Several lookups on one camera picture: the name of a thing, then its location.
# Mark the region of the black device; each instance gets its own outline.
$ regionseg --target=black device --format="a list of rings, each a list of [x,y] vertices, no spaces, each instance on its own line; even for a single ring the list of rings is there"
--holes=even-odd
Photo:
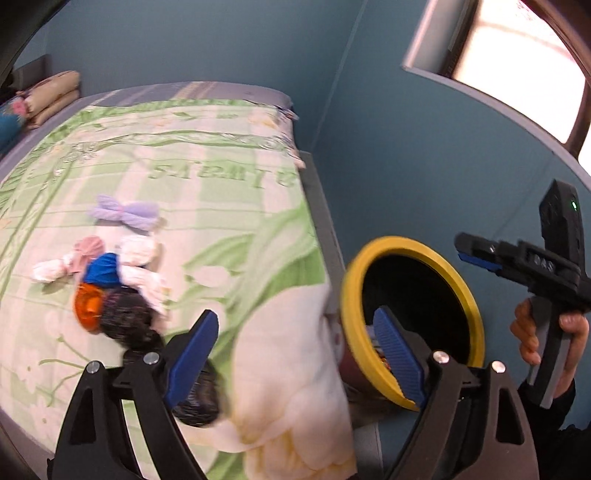
[[[133,400],[162,480],[207,480],[171,413],[187,398],[217,339],[217,316],[205,310],[187,333],[123,368],[90,362],[66,412],[48,480],[144,479],[125,425],[122,400]]]
[[[540,203],[545,248],[517,245],[460,233],[460,259],[528,287],[540,340],[541,363],[527,382],[530,400],[550,408],[569,351],[571,336],[560,328],[562,313],[591,309],[591,280],[585,273],[584,235],[576,189],[554,180]]]
[[[420,365],[428,397],[402,454],[386,480],[539,480],[523,407],[500,362],[468,368],[432,352],[394,315],[384,315],[398,344]],[[171,408],[188,394],[217,336],[205,311],[190,332],[172,338],[124,368],[90,362],[64,418],[49,480],[141,480],[121,400],[134,400],[161,480],[207,480],[189,451]]]

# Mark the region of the window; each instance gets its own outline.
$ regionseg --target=window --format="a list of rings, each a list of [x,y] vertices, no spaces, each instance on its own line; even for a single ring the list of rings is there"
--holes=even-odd
[[[558,35],[519,0],[480,0],[467,21],[444,74],[529,117],[591,172],[591,95]]]

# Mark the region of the finger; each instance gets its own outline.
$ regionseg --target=finger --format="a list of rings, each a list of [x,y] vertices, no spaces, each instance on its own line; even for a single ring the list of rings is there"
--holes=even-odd
[[[536,335],[526,332],[517,321],[511,323],[509,330],[511,330],[511,333],[515,335],[519,341],[521,341],[521,343],[529,350],[535,352],[540,346],[540,341]]]
[[[564,370],[574,371],[587,345],[589,322],[580,313],[564,314],[560,316],[560,327],[573,335]]]
[[[519,346],[519,353],[521,358],[530,365],[539,365],[542,361],[538,352],[533,352],[523,344]]]
[[[531,317],[531,302],[529,299],[522,301],[517,307],[515,307],[515,318]]]
[[[535,336],[535,321],[531,316],[520,316],[516,317],[515,321],[521,327],[521,329],[530,336]]]

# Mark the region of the purple bow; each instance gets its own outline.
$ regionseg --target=purple bow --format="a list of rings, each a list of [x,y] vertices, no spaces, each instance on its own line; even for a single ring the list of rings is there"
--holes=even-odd
[[[158,204],[153,202],[134,202],[121,205],[113,197],[98,195],[98,206],[89,214],[100,220],[123,222],[132,228],[149,232],[158,222]]]

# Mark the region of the orange object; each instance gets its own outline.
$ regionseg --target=orange object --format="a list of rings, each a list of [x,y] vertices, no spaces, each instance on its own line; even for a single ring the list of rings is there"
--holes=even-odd
[[[89,332],[99,330],[100,314],[103,311],[102,288],[89,283],[78,285],[78,291],[74,298],[74,312],[80,324]]]

